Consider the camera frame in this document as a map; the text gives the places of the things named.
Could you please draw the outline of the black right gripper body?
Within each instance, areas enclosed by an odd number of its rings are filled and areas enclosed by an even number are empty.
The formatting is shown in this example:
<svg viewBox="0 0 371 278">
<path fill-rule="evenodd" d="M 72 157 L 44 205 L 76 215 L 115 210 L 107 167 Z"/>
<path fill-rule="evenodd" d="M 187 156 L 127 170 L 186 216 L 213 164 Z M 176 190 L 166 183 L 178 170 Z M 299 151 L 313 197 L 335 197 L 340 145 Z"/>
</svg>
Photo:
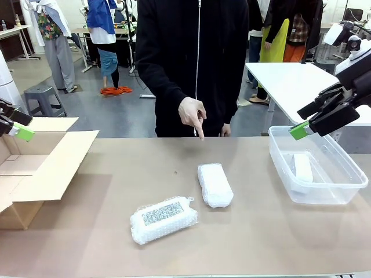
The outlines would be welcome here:
<svg viewBox="0 0 371 278">
<path fill-rule="evenodd" d="M 370 53 L 349 58 L 336 66 L 336 78 L 351 94 L 346 98 L 352 106 L 370 106 Z"/>
</svg>

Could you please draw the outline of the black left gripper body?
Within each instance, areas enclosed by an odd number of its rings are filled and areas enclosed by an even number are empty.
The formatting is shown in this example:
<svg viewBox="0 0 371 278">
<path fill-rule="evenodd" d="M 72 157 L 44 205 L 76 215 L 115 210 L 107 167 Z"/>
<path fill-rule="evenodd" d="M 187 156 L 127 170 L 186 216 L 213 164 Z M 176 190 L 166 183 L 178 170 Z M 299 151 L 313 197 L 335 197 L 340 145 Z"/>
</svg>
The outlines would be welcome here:
<svg viewBox="0 0 371 278">
<path fill-rule="evenodd" d="M 11 116 L 13 113 L 13 104 L 1 99 L 1 136 L 4 134 L 9 134 L 9 132 L 12 130 L 14 121 L 12 121 Z"/>
</svg>

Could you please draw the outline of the person's right hand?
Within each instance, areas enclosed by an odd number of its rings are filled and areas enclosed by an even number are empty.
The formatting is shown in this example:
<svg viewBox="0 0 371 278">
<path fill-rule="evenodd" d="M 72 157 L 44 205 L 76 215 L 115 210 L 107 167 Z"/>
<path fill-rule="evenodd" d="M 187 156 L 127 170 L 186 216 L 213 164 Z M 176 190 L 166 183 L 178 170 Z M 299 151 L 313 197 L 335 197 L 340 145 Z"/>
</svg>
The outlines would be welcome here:
<svg viewBox="0 0 371 278">
<path fill-rule="evenodd" d="M 204 140 L 203 121 L 207 119 L 203 103 L 191 97 L 184 98 L 179 107 L 178 113 L 182 124 L 191 126 L 201 140 Z"/>
</svg>

